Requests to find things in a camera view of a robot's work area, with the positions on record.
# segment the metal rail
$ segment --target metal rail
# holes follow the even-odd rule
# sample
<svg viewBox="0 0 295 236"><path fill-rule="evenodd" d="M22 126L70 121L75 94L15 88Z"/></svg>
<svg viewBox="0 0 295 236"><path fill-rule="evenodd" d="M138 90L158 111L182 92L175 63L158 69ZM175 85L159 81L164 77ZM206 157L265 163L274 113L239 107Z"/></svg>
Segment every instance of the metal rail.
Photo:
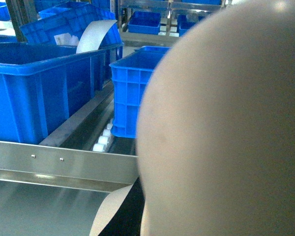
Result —
<svg viewBox="0 0 295 236"><path fill-rule="evenodd" d="M0 141L0 180L111 192L138 176L136 156Z"/></svg>
<svg viewBox="0 0 295 236"><path fill-rule="evenodd" d="M112 100L110 82L40 145L0 141L0 180L101 192L133 184L139 176L136 156L89 151L112 117ZM121 147L125 153L134 154L133 141L123 144L129 146Z"/></svg>
<svg viewBox="0 0 295 236"><path fill-rule="evenodd" d="M122 24L121 11L123 8L129 9L130 13L135 10L162 13L163 17L165 16L167 18L165 35L125 32L128 22L124 25ZM171 26L173 26L172 19L174 19L176 15L192 13L199 16L206 16L209 12L219 11L224 8L225 0L222 1L222 5L194 4L179 1L120 0L118 1L118 11L116 11L116 14L119 15L118 27L121 38L126 46L141 47L144 45L156 45L171 47L178 41L178 37L171 36L170 34Z"/></svg>

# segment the white cylindrical part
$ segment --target white cylindrical part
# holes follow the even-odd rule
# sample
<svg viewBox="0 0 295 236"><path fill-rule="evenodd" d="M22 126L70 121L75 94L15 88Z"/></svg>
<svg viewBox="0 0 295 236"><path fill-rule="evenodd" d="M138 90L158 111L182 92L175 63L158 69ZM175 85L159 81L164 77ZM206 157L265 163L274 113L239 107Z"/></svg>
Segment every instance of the white cylindrical part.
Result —
<svg viewBox="0 0 295 236"><path fill-rule="evenodd" d="M105 152L105 150L106 150L106 145L104 144L95 144L93 147L93 151Z"/></svg>
<svg viewBox="0 0 295 236"><path fill-rule="evenodd" d="M103 136L110 137L112 135L110 129L104 129Z"/></svg>
<svg viewBox="0 0 295 236"><path fill-rule="evenodd" d="M109 123L109 124L107 124L107 126L106 126L106 129L109 129L109 130L111 130L111 129L112 129L112 127L113 127L113 124Z"/></svg>
<svg viewBox="0 0 295 236"><path fill-rule="evenodd" d="M103 145L108 145L110 142L110 137L107 136L99 136L98 143Z"/></svg>

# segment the conveyor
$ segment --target conveyor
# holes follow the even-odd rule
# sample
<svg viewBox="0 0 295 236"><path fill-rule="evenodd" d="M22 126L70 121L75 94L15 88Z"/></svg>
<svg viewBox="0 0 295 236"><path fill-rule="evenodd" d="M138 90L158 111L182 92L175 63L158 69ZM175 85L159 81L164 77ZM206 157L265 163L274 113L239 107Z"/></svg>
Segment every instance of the conveyor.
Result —
<svg viewBox="0 0 295 236"><path fill-rule="evenodd" d="M138 177L133 139L90 151L113 116L107 83L39 145L0 141L0 236L88 236L107 193Z"/></svg>

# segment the metal panel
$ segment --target metal panel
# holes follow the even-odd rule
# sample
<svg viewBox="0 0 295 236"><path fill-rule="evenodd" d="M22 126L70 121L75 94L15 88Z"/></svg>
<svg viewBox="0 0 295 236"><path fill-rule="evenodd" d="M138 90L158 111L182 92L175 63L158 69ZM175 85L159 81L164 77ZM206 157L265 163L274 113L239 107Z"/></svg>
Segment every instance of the metal panel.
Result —
<svg viewBox="0 0 295 236"><path fill-rule="evenodd" d="M44 181L37 175L64 177L67 187L70 187L70 180L76 178L95 180L95 190L107 192L114 189L110 183L120 183L120 187L133 184L139 175L136 156L1 141L0 170L36 174L32 176L34 179L24 182L40 184Z"/></svg>
<svg viewBox="0 0 295 236"><path fill-rule="evenodd" d="M0 181L0 236L89 236L106 196Z"/></svg>
<svg viewBox="0 0 295 236"><path fill-rule="evenodd" d="M106 120L112 116L113 105L110 109L107 109L107 106L112 102L113 91L112 82L107 83L102 91L96 91L95 98L73 114L40 145L90 150L91 144L95 143L104 128Z"/></svg>
<svg viewBox="0 0 295 236"><path fill-rule="evenodd" d="M146 45L172 47L179 40L178 37L143 33L121 32L120 35L125 45L131 47Z"/></svg>
<svg viewBox="0 0 295 236"><path fill-rule="evenodd" d="M0 180L31 183L45 186L56 186L64 188L91 190L97 192L113 192L117 189L128 186L125 183L112 183L81 178L69 178L61 176L42 175L17 171L0 170Z"/></svg>
<svg viewBox="0 0 295 236"><path fill-rule="evenodd" d="M172 11L181 11L182 13L180 14L186 14L187 12L218 11L221 9L221 5L172 2L170 8Z"/></svg>
<svg viewBox="0 0 295 236"><path fill-rule="evenodd" d="M167 11L169 8L168 1L152 0L121 0L120 6L123 8L133 9L150 9L151 11Z"/></svg>

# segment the metal shelf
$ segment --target metal shelf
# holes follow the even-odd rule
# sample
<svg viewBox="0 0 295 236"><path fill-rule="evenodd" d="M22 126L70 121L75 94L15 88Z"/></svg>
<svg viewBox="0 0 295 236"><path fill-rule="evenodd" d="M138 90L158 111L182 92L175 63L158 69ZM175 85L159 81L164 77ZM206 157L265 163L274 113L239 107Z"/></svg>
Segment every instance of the metal shelf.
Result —
<svg viewBox="0 0 295 236"><path fill-rule="evenodd" d="M194 4L186 2L169 2L169 1L154 1L154 0L121 0L118 4L118 27L120 35L127 46L144 46L144 45L158 45L171 47L177 40L178 37L170 36L172 19L178 14L197 14L206 16L209 13L219 11L225 8L226 0L222 1L221 5L210 5L210 4ZM122 24L121 11L123 8L127 8L127 22ZM128 33L127 24L131 19L131 15L134 11L150 11L160 12L163 18L167 18L166 32L165 35L150 35L150 34L139 34L139 33Z"/></svg>

